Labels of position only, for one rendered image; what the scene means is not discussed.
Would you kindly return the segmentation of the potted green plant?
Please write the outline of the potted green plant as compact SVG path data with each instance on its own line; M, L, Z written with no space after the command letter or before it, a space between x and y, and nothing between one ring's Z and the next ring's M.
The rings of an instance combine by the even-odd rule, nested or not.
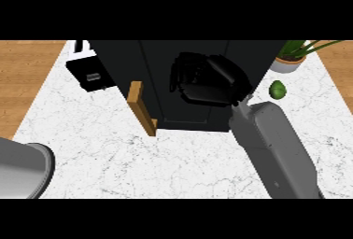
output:
M342 43L342 40L331 40L318 46L320 40L305 44L305 40L289 40L281 48L271 70L289 74L302 66L306 56L328 46Z

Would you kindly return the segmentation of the green avocado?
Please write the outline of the green avocado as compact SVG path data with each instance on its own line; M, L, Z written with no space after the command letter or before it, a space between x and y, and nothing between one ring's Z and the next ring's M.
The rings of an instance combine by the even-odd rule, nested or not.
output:
M269 94L271 94L271 97L277 100L280 100L286 96L287 89L280 80L275 80L274 83L271 84Z

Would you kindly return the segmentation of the dark grey cabinet door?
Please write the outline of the dark grey cabinet door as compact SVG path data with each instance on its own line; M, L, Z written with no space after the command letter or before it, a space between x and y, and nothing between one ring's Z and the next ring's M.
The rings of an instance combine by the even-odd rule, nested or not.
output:
M157 127L207 132L229 130L231 105L190 104L179 91L170 92L181 52L227 57L249 76L252 94L284 46L281 40L94 40L91 44L120 91L129 92L133 81L144 82L142 100Z

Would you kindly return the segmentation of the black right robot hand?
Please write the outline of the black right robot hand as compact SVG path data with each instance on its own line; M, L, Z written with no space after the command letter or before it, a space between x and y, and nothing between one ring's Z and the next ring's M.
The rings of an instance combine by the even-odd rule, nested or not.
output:
M238 105L253 90L249 76L222 55L181 52L172 65L170 92L190 104Z

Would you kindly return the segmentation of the black toaster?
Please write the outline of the black toaster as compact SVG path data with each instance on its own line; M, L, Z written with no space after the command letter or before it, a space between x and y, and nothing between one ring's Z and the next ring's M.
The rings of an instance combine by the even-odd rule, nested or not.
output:
M111 75L88 40L70 40L67 68L86 91L105 90L116 86Z

